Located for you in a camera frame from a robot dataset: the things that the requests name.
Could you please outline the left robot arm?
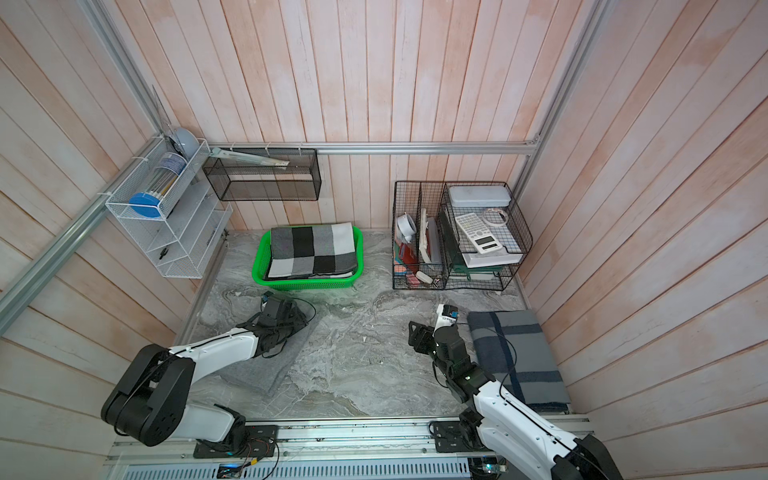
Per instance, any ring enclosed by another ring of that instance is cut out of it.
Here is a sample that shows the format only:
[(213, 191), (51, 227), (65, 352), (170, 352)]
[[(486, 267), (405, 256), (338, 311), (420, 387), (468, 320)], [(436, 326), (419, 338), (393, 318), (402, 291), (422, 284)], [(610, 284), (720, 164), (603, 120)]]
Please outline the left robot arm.
[(100, 417), (117, 435), (147, 447), (185, 439), (225, 455), (239, 454), (249, 445), (245, 417), (228, 407), (190, 403), (191, 386), (230, 365), (265, 358), (316, 314), (315, 308), (307, 314), (296, 300), (267, 292), (259, 311), (224, 333), (170, 348), (147, 345), (105, 400)]

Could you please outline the black white checkered scarf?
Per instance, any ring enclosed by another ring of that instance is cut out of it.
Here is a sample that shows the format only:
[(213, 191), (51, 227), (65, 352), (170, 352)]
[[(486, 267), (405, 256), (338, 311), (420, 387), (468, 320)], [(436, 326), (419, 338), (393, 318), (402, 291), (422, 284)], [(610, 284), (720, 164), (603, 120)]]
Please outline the black white checkered scarf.
[(279, 227), (270, 232), (266, 280), (345, 278), (357, 269), (351, 223)]

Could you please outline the grey navy striped scarf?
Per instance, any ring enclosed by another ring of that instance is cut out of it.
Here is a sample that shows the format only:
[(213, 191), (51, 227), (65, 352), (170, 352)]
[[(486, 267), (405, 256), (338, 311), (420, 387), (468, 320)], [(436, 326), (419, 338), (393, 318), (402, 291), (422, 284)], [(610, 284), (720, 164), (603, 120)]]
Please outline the grey navy striped scarf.
[(571, 400), (549, 344), (529, 310), (471, 312), (477, 363), (538, 413), (568, 413)]

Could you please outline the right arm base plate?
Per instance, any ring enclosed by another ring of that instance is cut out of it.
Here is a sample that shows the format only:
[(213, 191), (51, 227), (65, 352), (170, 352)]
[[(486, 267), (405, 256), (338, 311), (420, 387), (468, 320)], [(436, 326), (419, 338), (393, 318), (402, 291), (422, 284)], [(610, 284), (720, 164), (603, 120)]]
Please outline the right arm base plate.
[(429, 432), (438, 453), (491, 452), (480, 440), (477, 429), (462, 421), (432, 421)]

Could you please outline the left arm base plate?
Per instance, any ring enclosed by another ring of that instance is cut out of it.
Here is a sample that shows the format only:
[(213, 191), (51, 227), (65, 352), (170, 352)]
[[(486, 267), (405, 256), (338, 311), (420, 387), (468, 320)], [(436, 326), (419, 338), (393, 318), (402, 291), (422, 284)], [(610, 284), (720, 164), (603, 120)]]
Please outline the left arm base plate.
[(261, 460), (272, 458), (276, 453), (279, 427), (274, 424), (246, 425), (223, 442), (213, 443), (199, 440), (195, 446), (195, 459), (235, 459), (245, 457)]

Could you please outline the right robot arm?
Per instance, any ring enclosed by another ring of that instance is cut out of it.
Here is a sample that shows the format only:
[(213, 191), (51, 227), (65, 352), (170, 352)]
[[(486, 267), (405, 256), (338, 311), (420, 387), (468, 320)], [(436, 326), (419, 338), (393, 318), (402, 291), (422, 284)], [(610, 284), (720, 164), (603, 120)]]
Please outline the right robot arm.
[(549, 422), (472, 361), (454, 323), (411, 322), (408, 329), (408, 344), (431, 358), (447, 388), (467, 406), (460, 418), (469, 446), (493, 451), (530, 479), (622, 477), (594, 435), (579, 438)]

